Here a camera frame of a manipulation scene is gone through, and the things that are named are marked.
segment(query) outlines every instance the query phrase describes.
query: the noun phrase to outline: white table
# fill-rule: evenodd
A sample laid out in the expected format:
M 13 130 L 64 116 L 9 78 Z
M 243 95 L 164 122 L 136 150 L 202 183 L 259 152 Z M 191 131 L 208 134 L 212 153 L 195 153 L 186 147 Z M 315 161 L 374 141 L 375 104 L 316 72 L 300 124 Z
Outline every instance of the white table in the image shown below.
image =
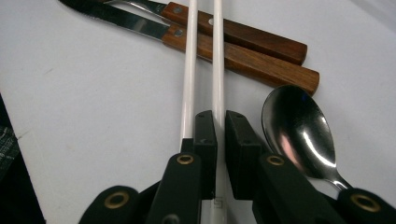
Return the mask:
M 212 12 L 212 1 L 199 8 Z M 396 206 L 396 4 L 224 1 L 224 17 L 308 45 L 304 66 L 320 72 L 314 99 L 341 175 Z M 77 223 L 102 190 L 140 191 L 162 177 L 179 151 L 183 53 L 56 0 L 4 1 L 0 21 L 0 91 L 48 223 Z M 210 109 L 211 73 L 198 62 L 197 113 Z M 271 90 L 226 72 L 226 108 L 261 137 Z M 229 223 L 254 223 L 251 202 L 229 195 Z

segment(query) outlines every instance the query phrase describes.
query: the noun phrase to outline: wooden handle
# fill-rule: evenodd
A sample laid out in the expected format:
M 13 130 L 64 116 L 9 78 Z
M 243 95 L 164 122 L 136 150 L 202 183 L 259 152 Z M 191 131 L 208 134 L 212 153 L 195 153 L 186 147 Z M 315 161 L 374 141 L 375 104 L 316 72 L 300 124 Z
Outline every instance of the wooden handle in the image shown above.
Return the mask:
M 169 3 L 163 10 L 162 16 L 177 24 L 187 26 L 189 9 L 177 3 Z M 209 20 L 212 15 L 198 12 L 198 31 L 210 35 L 213 34 L 213 25 Z M 273 35 L 265 31 L 246 26 L 234 21 L 224 20 L 224 41 L 246 49 L 252 49 L 272 57 L 301 65 L 304 62 L 307 45 L 287 39 L 279 35 Z
M 186 49 L 186 30 L 171 25 L 163 36 L 163 43 L 175 49 Z M 197 54 L 212 61 L 212 38 L 198 34 Z M 295 85 L 313 95 L 318 88 L 319 73 L 299 65 L 224 43 L 224 66 L 240 75 L 259 80 L 269 86 Z

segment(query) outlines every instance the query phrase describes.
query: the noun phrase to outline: metal spoon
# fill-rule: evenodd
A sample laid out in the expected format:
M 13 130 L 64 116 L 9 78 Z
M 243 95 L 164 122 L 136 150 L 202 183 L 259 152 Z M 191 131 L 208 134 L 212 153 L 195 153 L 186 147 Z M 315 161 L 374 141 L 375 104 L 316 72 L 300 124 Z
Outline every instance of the metal spoon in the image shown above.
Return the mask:
M 271 92 L 262 108 L 262 128 L 272 150 L 287 156 L 307 176 L 339 189 L 352 188 L 337 172 L 329 125 L 305 91 L 284 86 Z

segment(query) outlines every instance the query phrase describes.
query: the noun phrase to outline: chopstick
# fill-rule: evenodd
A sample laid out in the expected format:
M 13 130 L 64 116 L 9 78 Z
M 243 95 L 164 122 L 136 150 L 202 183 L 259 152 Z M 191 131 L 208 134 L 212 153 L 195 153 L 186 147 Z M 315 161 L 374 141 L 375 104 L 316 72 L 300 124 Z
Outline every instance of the chopstick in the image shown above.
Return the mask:
M 224 150 L 224 37 L 222 0 L 214 0 L 213 27 L 213 83 L 212 107 L 216 137 L 218 138 L 218 161 L 216 171 L 216 198 L 212 201 L 212 224 L 227 223 L 227 170 Z
M 187 24 L 186 61 L 184 67 L 180 144 L 183 141 L 183 138 L 192 138 L 192 127 L 194 120 L 194 81 L 197 51 L 197 8 L 197 1 L 190 0 L 189 20 Z

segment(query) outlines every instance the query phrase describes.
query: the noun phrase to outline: knife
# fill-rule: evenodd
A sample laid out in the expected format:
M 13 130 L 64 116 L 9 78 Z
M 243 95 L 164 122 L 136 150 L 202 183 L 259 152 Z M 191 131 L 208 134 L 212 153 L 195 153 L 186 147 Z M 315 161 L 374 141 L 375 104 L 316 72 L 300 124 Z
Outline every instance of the knife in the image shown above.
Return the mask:
M 166 46 L 174 49 L 186 48 L 186 30 L 178 25 L 161 24 L 96 1 L 60 1 L 89 17 L 161 40 Z M 198 56 L 211 61 L 212 38 L 202 34 L 198 34 L 197 38 Z M 273 87 L 295 85 L 310 94 L 318 88 L 318 72 L 231 43 L 224 43 L 224 66 L 235 73 Z
M 187 27 L 189 9 L 170 2 L 168 5 L 149 0 L 97 0 L 102 3 L 126 3 L 138 7 L 152 15 Z M 198 11 L 198 31 L 213 35 L 213 15 Z M 272 57 L 301 65 L 304 62 L 307 45 L 274 35 L 244 24 L 224 20 L 224 41 L 246 49 L 252 49 Z

